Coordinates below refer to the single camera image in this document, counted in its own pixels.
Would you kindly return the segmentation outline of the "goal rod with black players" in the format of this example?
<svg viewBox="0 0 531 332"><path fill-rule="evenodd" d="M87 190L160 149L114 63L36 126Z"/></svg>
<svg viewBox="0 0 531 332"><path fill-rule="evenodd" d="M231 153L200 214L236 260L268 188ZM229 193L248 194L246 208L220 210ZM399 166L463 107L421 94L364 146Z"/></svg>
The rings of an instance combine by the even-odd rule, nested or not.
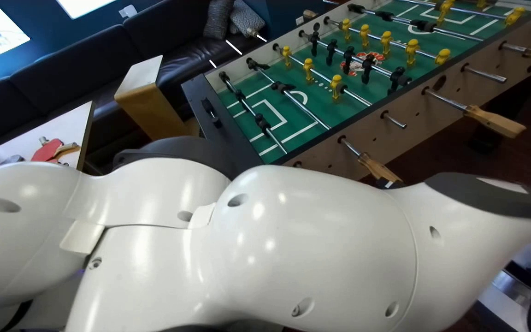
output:
<svg viewBox="0 0 531 332"><path fill-rule="evenodd" d="M283 154L288 154L282 142L276 137L276 135L274 135L270 122L265 119L263 114L256 112L247 103L246 96L244 95L242 90L236 88L236 86L230 80L228 74L225 71L220 71L218 77L227 86L227 89L236 97L236 100L238 101L238 103L240 103L244 111L249 112L253 116L254 122L256 126L259 127L261 134L263 134L263 137L274 141L275 145L283 152Z"/></svg>

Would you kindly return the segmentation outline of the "rod with two black players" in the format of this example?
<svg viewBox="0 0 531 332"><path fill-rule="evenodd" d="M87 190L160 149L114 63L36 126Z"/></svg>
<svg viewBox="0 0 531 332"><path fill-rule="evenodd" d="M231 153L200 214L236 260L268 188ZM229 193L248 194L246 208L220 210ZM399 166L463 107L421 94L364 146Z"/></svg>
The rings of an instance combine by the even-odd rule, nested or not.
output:
<svg viewBox="0 0 531 332"><path fill-rule="evenodd" d="M266 69L262 69L262 73L260 73L257 70L257 73L260 73L263 77L267 78L267 80L270 81L270 88L276 92L279 92L281 95L286 96L288 100L290 100L293 105L298 107L303 113L308 115L316 124L319 124L324 128L325 131L330 131L331 126L329 126L326 122L324 122L322 119L320 119L310 108L307 107L307 105L301 101L299 101L294 95L291 93L293 89L296 88L293 84L286 84L281 82L280 80L274 80L268 73L267 70L270 69L270 66L265 63L261 63L262 65L266 65ZM392 187L396 187L397 185L403 185L404 181L400 179L396 174L394 174L390 169L388 169L384 164L381 162L378 162L377 160L373 159L367 152L365 151L359 151L356 149L350 141L347 140L347 137L345 135L339 136L337 139L339 144L345 145L349 151L351 151L352 154L355 155L357 162L364 166L369 173L377 180L377 181L383 181L385 182L385 187L388 188L390 185Z"/></svg>

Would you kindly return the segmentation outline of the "rod with three yellow players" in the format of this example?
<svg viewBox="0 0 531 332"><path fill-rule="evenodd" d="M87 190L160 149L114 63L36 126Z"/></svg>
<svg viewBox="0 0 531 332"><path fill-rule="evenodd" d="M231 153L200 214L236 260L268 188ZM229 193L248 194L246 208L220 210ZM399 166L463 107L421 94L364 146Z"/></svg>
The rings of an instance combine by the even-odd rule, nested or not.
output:
<svg viewBox="0 0 531 332"><path fill-rule="evenodd" d="M332 64L332 58L333 58L333 54L339 54L339 55L342 55L344 60L345 60L345 65L342 67L342 69L344 70L345 74L348 75L350 73L350 70L351 70L351 63L352 62L356 62L356 63L361 63L362 65L362 68L363 69L366 69L366 70L375 70L381 74L383 74L384 76L386 77L389 77L389 78L393 78L393 77L396 77L396 74L403 74L404 73L404 69L402 67L399 67L398 69L399 70L396 70L394 72L389 72L388 70L385 70L383 69L382 67L379 67L377 66L377 58L375 57L374 54L367 54L366 57L364 59L358 57L357 55L354 54L354 47L350 46L348 47L348 49L346 51L341 51L337 48L337 40L333 39L331 40L331 42L329 43L324 43L322 41L320 41L320 38L319 38L319 32L318 32L318 28L313 28L313 32L311 34L307 34L304 30L300 30L299 31L299 37L301 38L307 38L308 37L308 40L313 44L313 48L312 48L312 54L313 56L316 55L316 51L317 51L317 46L318 45L322 45L322 46L325 46L326 47L326 50L329 51L329 56L326 58L326 63L327 65L331 65ZM278 50L278 44L274 44L272 46L272 48L274 49L274 51L279 51L279 53L284 57L284 59L292 59L294 60L295 62L299 63L299 61L293 57L293 55L289 54L289 52L284 52L284 51L280 51ZM363 105L367 106L367 107L370 107L372 104L363 99L363 97L361 97L360 95L356 94L356 93L352 93L351 90L348 89L348 86L345 85L344 83L342 83L342 77L341 75L335 75L339 78L336 79L336 77L334 76L334 78L328 78L326 77L325 75L319 73L318 71L316 71L314 69L314 66L311 66L309 65L307 62L307 60L312 60L311 58L307 58L304 62L303 62L303 66L307 66L308 68L306 68L306 73L307 74L315 74L315 75L318 75L320 78L324 78L325 80L327 80L328 82L330 82L330 88L331 90L333 91L334 96L337 95L337 93L339 94L347 94L348 96L352 97L353 99L359 101L360 103L362 103ZM248 64L248 67L249 69L251 70L257 70L259 71L260 73L262 73L262 69L266 69L266 65L262 65L262 64L258 64L257 62L253 61L253 59L247 59L247 64ZM392 122L393 124L395 124L396 126L398 126L399 128L401 128L402 130L404 130L406 127L407 127L407 124L403 124L401 122L399 122L398 120L392 118L392 116L389 115L388 111L384 111L382 114L381 114L381 119L388 119L390 120L390 122Z"/></svg>

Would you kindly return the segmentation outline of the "foosball table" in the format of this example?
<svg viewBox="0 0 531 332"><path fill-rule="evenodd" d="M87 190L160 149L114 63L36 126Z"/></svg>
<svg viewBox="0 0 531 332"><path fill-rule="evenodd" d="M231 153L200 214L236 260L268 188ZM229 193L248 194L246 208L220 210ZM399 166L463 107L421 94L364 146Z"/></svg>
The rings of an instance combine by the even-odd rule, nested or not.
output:
<svg viewBox="0 0 531 332"><path fill-rule="evenodd" d="M438 28L477 36L483 42L439 32L423 32L415 26L387 22L368 13L350 12L348 4L391 12L406 20L436 23L438 18L432 7L396 0L350 0L219 69L200 74L183 84L183 92L206 138L226 146L241 172L253 166L272 164L360 179L370 173L345 145L338 143L339 136L345 135L357 150L386 164L459 119L470 119L481 125L451 105L421 94L423 87L434 86L443 74L447 80L440 92L445 97L479 107L531 76L531 58L524 58L514 51L499 50L504 41L531 47L531 3L528 1L498 1L483 9L476 9L468 3L453 3L455 7L496 15L505 16L516 7L520 7L520 11L525 9L525 12L519 19L512 18L511 23L506 23L450 11L444 25L437 25ZM298 35L300 30L311 34L316 23L319 23L322 42L335 39L342 50L353 46L354 53L363 59L367 54L374 54L377 65L389 71L402 66L413 80L411 86L399 88L387 96L387 88L391 86L387 77L371 71L369 83L364 85L360 77L362 65L351 63L350 73L346 75L342 70L345 61L338 54L333 55L328 66L326 48L318 46L313 56L313 45ZM272 46L275 43L278 50L289 52L299 63L284 59L279 51L274 51ZM295 85L291 91L294 97L331 126L331 130L325 131L286 96L272 90L267 78L248 68L248 57L268 64L267 73L274 80ZM312 59L307 63L326 77L341 75L342 83L352 93L372 105L367 107L347 94L336 92L334 96L330 82L306 73L308 67L303 66L303 62L307 58ZM270 122L272 132L282 142L287 154L283 154L274 141L263 137L253 116L244 111L218 77L222 70L227 72L236 88L242 90L247 103ZM407 127L402 130L390 120L381 119L384 111Z"/></svg>

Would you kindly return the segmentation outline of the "rod with three black players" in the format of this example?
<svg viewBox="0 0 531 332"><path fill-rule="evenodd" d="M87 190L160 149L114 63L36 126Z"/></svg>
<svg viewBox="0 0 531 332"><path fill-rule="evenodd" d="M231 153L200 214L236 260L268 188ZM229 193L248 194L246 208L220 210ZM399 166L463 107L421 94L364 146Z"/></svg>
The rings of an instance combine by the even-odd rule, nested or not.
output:
<svg viewBox="0 0 531 332"><path fill-rule="evenodd" d="M398 22L410 26L415 26L418 30L423 32L439 32L448 36L455 36L464 40L473 40L475 42L483 42L482 38L477 36L471 36L462 34L461 32L450 31L442 28L438 28L435 23L430 23L426 20L406 20L401 17L397 17L395 14L386 11L372 11L366 9L364 6L358 4L348 4L348 10L355 13L368 13L375 15L387 22ZM510 44L507 41L502 42L499 45L499 50L514 51L522 55L524 58L531 58L531 47L522 47L514 44Z"/></svg>

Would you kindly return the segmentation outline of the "rod with five black players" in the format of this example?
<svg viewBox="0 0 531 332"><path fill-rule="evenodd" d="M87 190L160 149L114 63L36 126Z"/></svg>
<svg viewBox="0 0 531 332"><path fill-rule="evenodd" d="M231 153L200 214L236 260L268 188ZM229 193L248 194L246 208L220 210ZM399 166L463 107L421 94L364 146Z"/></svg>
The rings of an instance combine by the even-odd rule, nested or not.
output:
<svg viewBox="0 0 531 332"><path fill-rule="evenodd" d="M354 53L354 47L348 46L346 50L342 50L337 46L337 40L333 39L330 42L322 42L318 35L319 23L316 23L313 27L311 34L308 34L304 30L300 30L298 35L304 40L308 40L312 47L312 54L316 54L316 49L318 46L324 46L326 51L329 53L327 55L327 65L330 66L332 63L333 55L341 55L345 61L345 65L342 67L342 70L346 75L350 72L351 63L355 62L362 65L363 72L360 74L362 83L364 85L369 83L371 71L377 72L389 79L390 87L387 88L386 95L390 96L397 92L399 88L406 88L411 86L413 80L405 74L405 68L400 66L397 67L394 71L389 71L384 69L381 66L378 66L376 63L376 57L372 55L367 55L364 59L357 56ZM495 131L500 135L506 136L508 138L516 138L521 132L525 130L525 126L514 122L513 120L507 119L504 116L497 115L492 112L483 111L477 105L466 105L461 102L455 101L443 95L443 92L440 92L440 89L444 88L445 82L447 80L446 75L442 75L434 82L434 86L425 86L421 90L423 96L434 97L436 100L447 103L455 109L463 112L464 116L472 118L482 124L484 127L489 128L489 130Z"/></svg>

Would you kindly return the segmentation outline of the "rod with two yellow players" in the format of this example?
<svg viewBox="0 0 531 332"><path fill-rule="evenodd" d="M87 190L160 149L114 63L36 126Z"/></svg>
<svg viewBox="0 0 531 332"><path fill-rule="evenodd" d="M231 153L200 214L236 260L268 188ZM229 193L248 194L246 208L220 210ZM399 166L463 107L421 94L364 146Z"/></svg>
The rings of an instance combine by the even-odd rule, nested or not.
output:
<svg viewBox="0 0 531 332"><path fill-rule="evenodd" d="M435 2L434 4L430 2L423 2L423 1L418 1L418 0L396 0L396 1L415 4L416 6L432 7L433 10L435 11L441 11L442 6L445 5L447 0L438 1L438 2ZM452 6L449 8L450 11L469 13L471 15L478 15L478 16L488 17L488 18L492 18L496 20L503 20L506 23L511 23L512 18L519 19L520 17L522 17L523 13L525 12L525 9L522 9L522 11L520 11L520 9L521 9L520 7L516 7L512 9L510 13L504 16L504 15L496 15L493 13L485 13L483 11L478 12L478 11L473 11L470 9L463 9L463 8L459 8L455 6ZM348 10L351 12L355 12L355 13L372 13L371 10L366 9L364 6L361 6L358 4L348 4Z"/></svg>

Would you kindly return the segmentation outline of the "wooden side table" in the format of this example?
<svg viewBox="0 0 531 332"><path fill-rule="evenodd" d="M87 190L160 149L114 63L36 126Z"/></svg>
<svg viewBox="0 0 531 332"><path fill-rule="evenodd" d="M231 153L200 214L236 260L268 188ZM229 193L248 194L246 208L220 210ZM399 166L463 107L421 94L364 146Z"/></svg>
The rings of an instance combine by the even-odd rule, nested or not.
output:
<svg viewBox="0 0 531 332"><path fill-rule="evenodd" d="M190 130L158 87L163 56L135 63L118 87L114 99L152 140L190 135Z"/></svg>

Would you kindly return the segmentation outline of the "grey patterned cushion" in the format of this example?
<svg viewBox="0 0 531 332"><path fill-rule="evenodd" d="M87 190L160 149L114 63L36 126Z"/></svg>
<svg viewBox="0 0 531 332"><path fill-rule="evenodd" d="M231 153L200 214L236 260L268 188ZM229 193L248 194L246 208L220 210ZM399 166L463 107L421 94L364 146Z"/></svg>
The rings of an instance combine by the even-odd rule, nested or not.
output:
<svg viewBox="0 0 531 332"><path fill-rule="evenodd" d="M257 36L266 22L243 0L234 0L229 16L228 32L232 35L242 34L246 38Z"/></svg>
<svg viewBox="0 0 531 332"><path fill-rule="evenodd" d="M216 40L225 39L233 6L234 0L210 0L204 27L205 37Z"/></svg>

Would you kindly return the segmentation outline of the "red table tennis paddle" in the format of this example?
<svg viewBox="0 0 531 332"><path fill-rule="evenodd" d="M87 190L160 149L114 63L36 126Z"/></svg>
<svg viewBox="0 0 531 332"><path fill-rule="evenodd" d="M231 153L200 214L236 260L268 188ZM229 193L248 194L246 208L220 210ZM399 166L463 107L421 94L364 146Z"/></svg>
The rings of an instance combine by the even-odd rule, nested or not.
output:
<svg viewBox="0 0 531 332"><path fill-rule="evenodd" d="M44 136L41 136L38 140L41 144L41 147L35 151L30 161L50 162L58 164L59 158L57 157L57 155L60 153L59 149L65 144L57 138L49 140Z"/></svg>

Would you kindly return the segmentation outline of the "dark leather couch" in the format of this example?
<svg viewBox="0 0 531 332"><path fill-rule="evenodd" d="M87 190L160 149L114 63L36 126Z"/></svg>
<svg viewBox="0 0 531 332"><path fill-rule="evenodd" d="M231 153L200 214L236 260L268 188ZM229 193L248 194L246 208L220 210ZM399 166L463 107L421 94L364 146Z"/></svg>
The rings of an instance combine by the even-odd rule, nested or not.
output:
<svg viewBox="0 0 531 332"><path fill-rule="evenodd" d="M193 116L181 85L261 44L242 28L225 38L204 32L213 0L162 0L134 17L88 36L0 78L0 144L88 101L94 116L87 153L114 156L151 139L116 103L132 65L162 55L157 86L186 121Z"/></svg>

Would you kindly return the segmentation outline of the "white table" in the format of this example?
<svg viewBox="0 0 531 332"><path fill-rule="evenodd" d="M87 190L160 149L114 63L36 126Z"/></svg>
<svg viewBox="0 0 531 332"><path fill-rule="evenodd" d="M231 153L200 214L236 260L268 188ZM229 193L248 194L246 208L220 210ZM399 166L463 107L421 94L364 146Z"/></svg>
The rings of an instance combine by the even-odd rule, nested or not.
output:
<svg viewBox="0 0 531 332"><path fill-rule="evenodd" d="M14 155L20 155L25 160L30 160L36 151L43 146L46 138L49 141L58 139L65 145L72 145L72 143L78 145L78 148L57 154L55 160L60 164L82 170L93 113L94 103L89 101L2 143L0 145L0 164Z"/></svg>

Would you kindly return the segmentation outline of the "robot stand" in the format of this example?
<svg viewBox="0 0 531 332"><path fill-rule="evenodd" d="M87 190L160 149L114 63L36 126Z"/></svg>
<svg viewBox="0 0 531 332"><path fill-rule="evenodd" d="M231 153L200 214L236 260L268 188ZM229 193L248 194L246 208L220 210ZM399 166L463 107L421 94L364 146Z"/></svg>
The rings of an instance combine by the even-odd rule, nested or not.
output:
<svg viewBox="0 0 531 332"><path fill-rule="evenodd" d="M513 258L520 267L531 269L531 244L524 247ZM495 279L479 296L476 305L479 313L495 331L529 332L527 311L530 305L531 290L505 271L500 271Z"/></svg>

